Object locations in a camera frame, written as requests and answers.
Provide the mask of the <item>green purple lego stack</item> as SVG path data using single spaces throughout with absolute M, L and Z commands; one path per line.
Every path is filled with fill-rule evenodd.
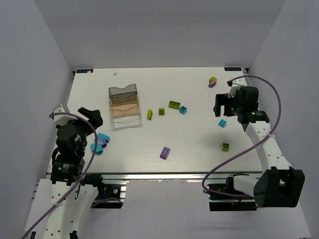
M 209 87 L 209 88 L 212 88 L 212 87 L 214 87 L 214 86 L 216 85 L 216 83 L 217 83 L 217 78 L 211 77 L 211 78 L 209 79 L 208 87 Z

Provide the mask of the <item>purple flower lego brick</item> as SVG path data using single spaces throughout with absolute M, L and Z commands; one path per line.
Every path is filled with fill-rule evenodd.
M 102 148 L 105 148 L 108 142 L 104 138 L 98 137 L 97 144 L 100 145 Z

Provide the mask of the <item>teal rounded lego brick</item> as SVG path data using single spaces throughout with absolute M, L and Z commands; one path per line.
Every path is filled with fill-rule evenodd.
M 97 155 L 102 154 L 104 151 L 103 147 L 100 144 L 95 144 L 95 143 L 92 143 L 90 145 L 90 149 L 92 152 L 95 152 Z

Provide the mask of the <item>teal square lego brick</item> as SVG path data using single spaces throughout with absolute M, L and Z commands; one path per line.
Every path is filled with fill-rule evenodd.
M 184 115 L 187 112 L 187 108 L 185 106 L 181 106 L 179 112 Z

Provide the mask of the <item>purple square lego brick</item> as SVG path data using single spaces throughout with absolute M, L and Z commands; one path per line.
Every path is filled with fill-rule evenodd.
M 164 160 L 166 160 L 167 159 L 167 157 L 168 157 L 168 155 L 169 155 L 169 153 L 170 153 L 170 148 L 168 148 L 168 147 L 164 147 L 163 149 L 162 149 L 162 151 L 161 151 L 161 153 L 160 153 L 160 158 L 161 159 L 164 159 Z

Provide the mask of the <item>teal lego brick with studs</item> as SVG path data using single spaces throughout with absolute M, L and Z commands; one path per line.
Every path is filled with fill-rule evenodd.
M 106 134 L 103 134 L 103 133 L 98 133 L 97 134 L 98 138 L 105 141 L 106 143 L 109 143 L 110 142 L 110 137 Z

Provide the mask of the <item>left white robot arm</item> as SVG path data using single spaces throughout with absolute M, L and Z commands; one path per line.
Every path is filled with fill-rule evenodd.
M 99 110 L 81 107 L 78 112 L 79 116 L 59 106 L 50 114 L 57 127 L 57 147 L 51 161 L 51 208 L 24 233 L 24 239 L 44 218 L 48 218 L 44 239 L 81 237 L 85 217 L 102 181 L 86 175 L 91 165 L 84 160 L 87 136 L 97 135 L 96 129 L 102 126 L 103 119 Z

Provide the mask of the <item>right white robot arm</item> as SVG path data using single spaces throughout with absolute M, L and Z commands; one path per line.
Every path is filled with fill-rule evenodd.
M 283 156 L 271 134 L 269 118 L 258 109 L 259 91 L 255 87 L 241 86 L 230 93 L 215 97 L 213 111 L 236 116 L 244 131 L 256 146 L 262 166 L 262 176 L 257 179 L 247 174 L 233 175 L 226 181 L 226 192 L 240 192 L 253 197 L 258 207 L 294 208 L 297 206 L 305 182 L 303 171 L 294 169 Z

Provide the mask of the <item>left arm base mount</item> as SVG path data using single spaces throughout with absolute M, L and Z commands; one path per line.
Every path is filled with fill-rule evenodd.
M 89 174 L 93 185 L 98 189 L 98 196 L 93 201 L 93 209 L 120 209 L 124 203 L 127 180 L 117 175 Z

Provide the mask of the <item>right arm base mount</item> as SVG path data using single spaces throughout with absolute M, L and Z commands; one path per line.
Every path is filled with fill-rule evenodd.
M 228 176 L 224 183 L 209 183 L 208 188 L 218 192 L 213 193 L 204 190 L 204 193 L 209 195 L 209 210 L 211 212 L 241 212 L 257 210 L 253 197 L 229 196 L 229 194 L 243 194 L 243 192 L 234 189 L 232 176 Z

